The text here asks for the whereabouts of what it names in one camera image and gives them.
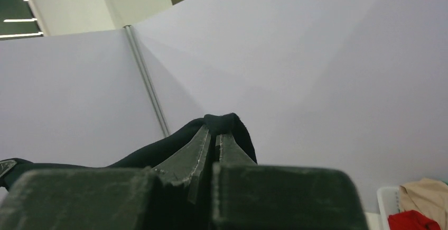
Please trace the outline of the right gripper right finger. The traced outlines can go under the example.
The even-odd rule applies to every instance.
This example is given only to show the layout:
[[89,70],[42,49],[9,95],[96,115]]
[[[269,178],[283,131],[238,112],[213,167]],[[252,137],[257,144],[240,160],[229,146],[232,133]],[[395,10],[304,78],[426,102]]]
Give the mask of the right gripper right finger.
[[343,171],[256,164],[231,134],[216,139],[214,229],[367,229],[357,188]]

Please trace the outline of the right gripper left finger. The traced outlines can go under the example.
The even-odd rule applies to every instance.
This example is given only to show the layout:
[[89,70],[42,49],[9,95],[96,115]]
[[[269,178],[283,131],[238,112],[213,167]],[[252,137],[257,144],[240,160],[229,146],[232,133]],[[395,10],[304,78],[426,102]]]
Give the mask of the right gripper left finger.
[[1,205],[1,229],[208,229],[211,140],[201,127],[155,168],[28,171]]

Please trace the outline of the black t shirt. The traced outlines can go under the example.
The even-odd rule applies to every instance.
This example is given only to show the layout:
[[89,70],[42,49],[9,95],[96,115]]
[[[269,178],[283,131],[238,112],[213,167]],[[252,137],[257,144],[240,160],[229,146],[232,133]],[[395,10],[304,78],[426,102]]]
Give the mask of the black t shirt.
[[[175,152],[187,145],[199,129],[206,126],[213,137],[232,134],[236,143],[256,163],[256,153],[249,132],[239,116],[229,113],[222,116],[206,114],[185,124],[172,135],[146,145],[121,160],[109,165],[109,168],[144,168],[154,167],[168,159]],[[1,161],[9,166],[1,166],[1,187],[9,190],[16,180],[25,172],[37,169],[85,169],[85,166],[59,163],[34,163],[25,159],[11,158]]]

